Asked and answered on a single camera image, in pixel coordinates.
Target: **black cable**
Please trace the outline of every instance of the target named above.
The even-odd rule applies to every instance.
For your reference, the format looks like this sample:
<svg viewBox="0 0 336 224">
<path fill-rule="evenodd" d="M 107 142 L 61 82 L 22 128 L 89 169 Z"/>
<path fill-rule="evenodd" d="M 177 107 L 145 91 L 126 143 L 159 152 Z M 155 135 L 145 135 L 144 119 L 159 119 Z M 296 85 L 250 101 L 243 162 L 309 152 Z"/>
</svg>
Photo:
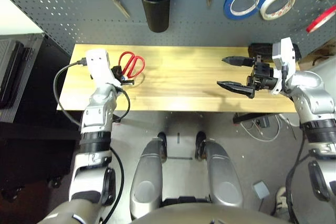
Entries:
<svg viewBox="0 0 336 224">
<path fill-rule="evenodd" d="M 264 199 L 262 199 L 261 202 L 260 202 L 260 206 L 259 206 L 258 212 L 260 212 L 263 203 L 264 203 Z"/>
<path fill-rule="evenodd" d="M 289 94 L 291 92 L 291 90 L 286 88 L 286 79 L 287 79 L 287 75 L 288 75 L 288 65 L 283 65 L 281 67 L 281 74 L 282 74 L 281 88 L 282 88 L 284 93 Z"/>
<path fill-rule="evenodd" d="M 113 207 L 111 208 L 111 210 L 107 214 L 107 216 L 106 216 L 105 220 L 102 222 L 102 224 L 107 224 L 107 222 L 109 221 L 110 217 L 112 216 L 115 208 L 117 207 L 117 205 L 119 203 L 119 200 L 121 198 L 122 190 L 124 188 L 124 180 L 125 180 L 124 167 L 122 166 L 121 159 L 120 159 L 120 157 L 118 156 L 118 154 L 116 153 L 116 151 L 112 147 L 110 147 L 110 150 L 116 156 L 116 159 L 117 159 L 117 161 L 119 163 L 120 172 L 121 172 L 121 181 L 120 181 L 120 189 L 119 189 L 119 192 L 118 192 L 118 196 L 117 196 L 117 198 L 116 198 L 116 200 L 114 202 Z"/>
<path fill-rule="evenodd" d="M 58 97 L 58 94 L 57 94 L 57 80 L 58 80 L 58 77 L 61 75 L 61 73 L 63 73 L 65 70 L 67 70 L 68 68 L 72 67 L 72 66 L 75 66 L 75 65 L 78 65 L 80 64 L 80 61 L 77 61 L 77 62 L 74 62 L 74 63 L 71 63 L 63 68 L 61 68 L 57 74 L 55 75 L 54 77 L 54 82 L 53 82 L 53 85 L 52 85 L 52 90 L 54 92 L 54 97 L 55 97 L 55 100 L 57 101 L 57 104 L 59 105 L 59 107 L 61 108 L 62 112 L 64 113 L 64 115 L 74 124 L 78 125 L 79 127 L 81 127 L 80 123 L 74 119 L 62 106 L 62 104 L 59 102 L 59 97 Z"/>
<path fill-rule="evenodd" d="M 125 97 L 127 99 L 127 102 L 128 102 L 128 107 L 127 107 L 127 110 L 125 111 L 125 113 L 121 117 L 119 117 L 118 119 L 113 120 L 113 123 L 119 122 L 121 119 L 123 119 L 128 114 L 128 112 L 130 112 L 130 109 L 131 109 L 130 97 L 128 96 L 128 94 L 126 93 L 126 91 L 124 91 L 123 89 L 119 89 L 119 88 L 117 88 L 116 90 L 118 92 L 121 92 L 121 93 L 123 93 L 125 95 Z"/>
<path fill-rule="evenodd" d="M 288 206 L 288 214 L 289 214 L 290 221 L 295 223 L 295 224 L 299 224 L 299 221 L 298 221 L 298 219 L 297 219 L 297 217 L 294 213 L 294 210 L 293 210 L 291 183 L 292 183 L 292 179 L 294 177 L 294 173 L 295 173 L 296 168 L 310 156 L 310 154 L 307 154 L 302 159 L 300 159 L 305 139 L 306 139 L 305 138 L 305 133 L 304 133 L 304 131 L 302 131 L 302 142 L 301 142 L 301 146 L 300 146 L 296 161 L 295 161 L 292 169 L 289 171 L 289 173 L 287 174 L 287 177 L 286 177 L 286 202 L 287 202 L 287 206 Z"/>
</svg>

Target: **pegboard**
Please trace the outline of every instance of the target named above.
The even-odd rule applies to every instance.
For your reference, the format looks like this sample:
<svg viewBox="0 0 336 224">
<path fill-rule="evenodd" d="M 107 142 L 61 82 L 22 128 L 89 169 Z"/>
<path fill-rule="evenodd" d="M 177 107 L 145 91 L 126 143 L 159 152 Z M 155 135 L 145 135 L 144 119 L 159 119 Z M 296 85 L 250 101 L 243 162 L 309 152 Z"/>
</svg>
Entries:
<svg viewBox="0 0 336 224">
<path fill-rule="evenodd" d="M 159 34 L 149 30 L 141 0 L 120 0 L 131 16 L 129 19 L 112 0 L 11 1 L 69 54 L 75 43 L 248 46 L 252 42 L 278 42 L 289 36 L 305 56 L 336 35 L 335 18 L 311 34 L 305 31 L 330 7 L 327 2 L 316 0 L 296 0 L 286 15 L 271 21 L 263 20 L 259 12 L 240 21 L 227 19 L 224 0 L 212 0 L 210 7 L 206 0 L 171 0 L 169 28 Z M 282 4 L 279 1 L 271 8 Z"/>
</svg>

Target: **scissors handle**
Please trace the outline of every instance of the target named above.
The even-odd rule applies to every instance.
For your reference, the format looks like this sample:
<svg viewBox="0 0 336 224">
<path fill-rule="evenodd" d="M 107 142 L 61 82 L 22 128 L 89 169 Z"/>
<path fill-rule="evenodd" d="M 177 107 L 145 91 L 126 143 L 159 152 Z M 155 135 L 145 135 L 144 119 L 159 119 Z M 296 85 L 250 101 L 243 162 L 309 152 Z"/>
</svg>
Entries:
<svg viewBox="0 0 336 224">
<path fill-rule="evenodd" d="M 132 75 L 132 72 L 133 72 L 133 70 L 134 70 L 134 67 L 135 67 L 135 64 L 136 64 L 137 60 L 141 60 L 141 61 L 142 61 L 142 68 L 141 68 L 138 72 L 136 72 L 134 75 Z M 138 75 L 142 72 L 142 70 L 143 70 L 144 68 L 145 68 L 145 60 L 144 60 L 141 56 L 135 56 L 135 57 L 133 58 L 133 64 L 132 64 L 132 66 L 131 66 L 131 69 L 130 69 L 130 71 L 126 74 L 126 76 L 127 76 L 128 78 L 134 78 L 134 77 L 138 76 Z"/>
<path fill-rule="evenodd" d="M 142 70 L 145 68 L 145 60 L 144 60 L 141 56 L 135 56 L 134 53 L 129 52 L 129 51 L 126 51 L 126 52 L 123 52 L 123 53 L 121 54 L 121 56 L 119 57 L 118 65 L 120 65 L 122 57 L 123 57 L 124 55 L 128 55 L 128 54 L 131 55 L 131 58 L 128 60 L 128 62 L 126 63 L 126 66 L 125 66 L 124 69 L 122 70 L 122 74 L 125 75 L 125 73 L 126 73 L 126 71 L 128 70 L 130 64 L 132 64 L 132 65 L 130 66 L 130 70 L 129 70 L 128 73 L 126 74 L 126 76 L 130 79 L 130 78 L 134 78 L 134 77 L 138 76 L 138 75 L 142 72 Z M 135 74 L 132 75 L 132 72 L 133 72 L 133 70 L 134 70 L 134 67 L 135 67 L 135 64 L 136 64 L 137 60 L 141 60 L 141 61 L 142 61 L 142 68 L 141 68 L 138 72 L 136 72 Z"/>
</svg>

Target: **white wall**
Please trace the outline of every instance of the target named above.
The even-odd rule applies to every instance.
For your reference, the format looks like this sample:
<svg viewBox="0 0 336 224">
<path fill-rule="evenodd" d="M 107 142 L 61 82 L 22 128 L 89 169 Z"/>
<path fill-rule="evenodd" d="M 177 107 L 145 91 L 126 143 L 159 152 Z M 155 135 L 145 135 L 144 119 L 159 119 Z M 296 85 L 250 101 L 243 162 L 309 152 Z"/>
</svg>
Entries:
<svg viewBox="0 0 336 224">
<path fill-rule="evenodd" d="M 0 0 L 0 6 L 0 35 L 43 33 L 12 1 Z"/>
</svg>

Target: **wooden tabletop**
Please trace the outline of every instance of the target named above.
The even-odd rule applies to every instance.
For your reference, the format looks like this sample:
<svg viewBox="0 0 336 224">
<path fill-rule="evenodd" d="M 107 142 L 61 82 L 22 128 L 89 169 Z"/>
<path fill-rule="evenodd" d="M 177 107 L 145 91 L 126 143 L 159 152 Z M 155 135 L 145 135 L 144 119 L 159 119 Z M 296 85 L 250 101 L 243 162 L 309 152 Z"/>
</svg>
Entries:
<svg viewBox="0 0 336 224">
<path fill-rule="evenodd" d="M 71 62 L 89 49 L 108 51 L 111 67 L 118 64 L 124 51 L 132 51 L 146 60 L 134 86 L 123 86 L 131 99 L 131 110 L 216 111 L 216 112 L 295 112 L 293 103 L 283 95 L 256 91 L 254 99 L 229 92 L 216 81 L 246 84 L 250 67 L 235 67 L 222 62 L 227 56 L 248 56 L 246 47 L 166 47 L 125 45 L 75 45 Z M 66 110 L 84 110 L 95 91 L 87 67 L 73 66 L 68 72 L 60 96 Z M 123 95 L 117 110 L 125 110 Z"/>
</svg>

